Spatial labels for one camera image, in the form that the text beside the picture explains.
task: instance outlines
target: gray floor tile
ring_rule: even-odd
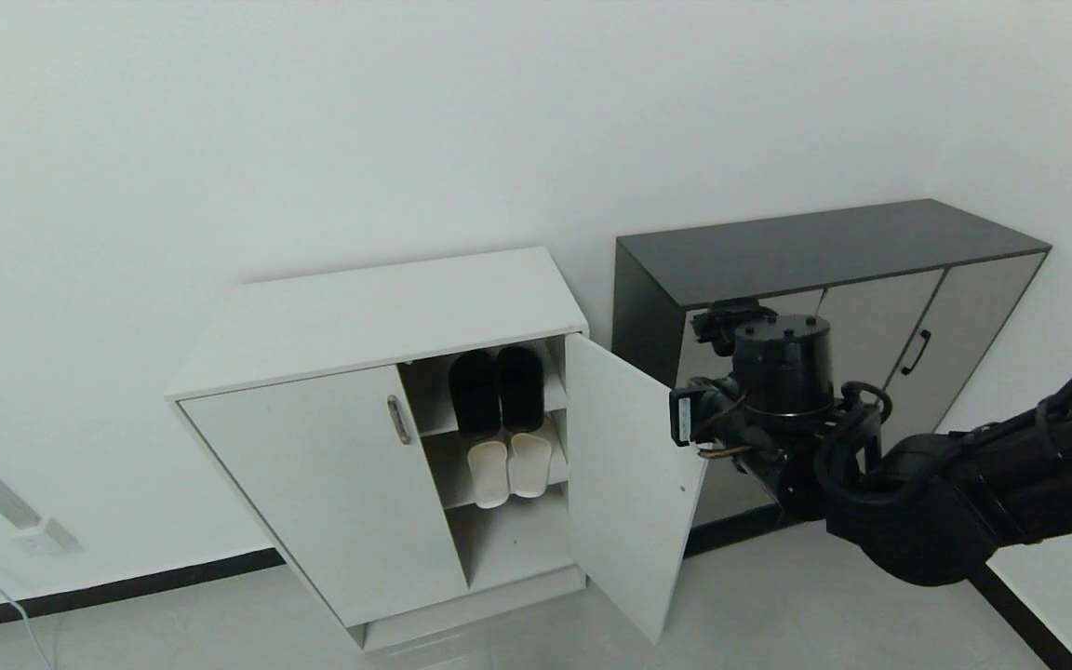
[[[1047,666],[1038,658],[1033,650],[1021,644],[984,661],[982,666],[971,667],[970,670],[1047,670]]]
[[[175,670],[356,669],[362,654],[289,568],[202,584]]]
[[[652,645],[580,593],[361,654],[288,568],[35,621],[60,670],[1045,670],[970,585],[893,580],[820,523],[685,561]],[[0,670],[33,670],[21,624]]]

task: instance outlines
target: metal handle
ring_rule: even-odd
[[[928,340],[933,338],[933,332],[928,332],[927,329],[924,329],[921,331],[920,336],[924,340],[921,344],[921,352],[915,355],[915,360],[912,361],[912,364],[907,364],[905,368],[900,369],[900,374],[903,374],[903,376],[907,377],[909,374],[912,374],[912,370],[915,370],[915,366],[918,366],[921,361],[921,356],[924,356],[924,351],[928,348]]]
[[[396,425],[396,434],[399,435],[399,441],[405,445],[412,445],[413,436],[407,432],[407,426],[404,426],[404,416],[399,412],[399,399],[396,396],[387,396],[387,412],[391,413],[391,423]]]

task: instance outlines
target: dark gray countertop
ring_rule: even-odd
[[[623,236],[617,242],[684,308],[1051,247],[929,199],[667,229]]]

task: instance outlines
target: black handle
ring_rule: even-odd
[[[933,332],[928,332],[927,329],[924,329],[920,331],[920,336],[924,340],[924,343],[921,344],[921,353],[915,356],[915,360],[912,361],[912,364],[907,364],[905,368],[900,369],[900,374],[903,374],[903,376],[907,377],[909,374],[912,374],[912,370],[915,370],[915,366],[918,366],[921,361],[921,356],[924,356],[924,351],[928,348],[928,340],[933,338]]]

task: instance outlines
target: black baseboard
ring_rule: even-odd
[[[190,565],[188,568],[167,569],[165,572],[145,575],[120,582],[108,582],[108,584],[68,591],[63,594],[26,598],[18,601],[18,605],[25,607],[29,616],[59,614],[61,611],[80,610],[81,607],[93,607],[120,601],[120,599],[158,594],[160,591],[182,589],[182,586],[221,580],[224,577],[234,577],[243,572],[255,572],[256,569],[273,568],[277,565],[284,565],[284,559],[281,559],[280,552],[273,548],[267,548],[267,550],[252,551],[230,556],[230,559]],[[0,605],[0,624],[8,623],[8,621],[18,621],[18,613],[13,607],[3,602]]]
[[[1072,670],[1072,652],[1021,601],[999,576],[983,567],[970,578],[970,585],[998,611],[1016,635],[1037,653],[1051,670]]]
[[[800,521],[788,517],[779,505],[758,506],[735,517],[711,521],[689,531],[688,540],[685,542],[685,559],[742,542],[744,539],[757,538],[796,523]]]

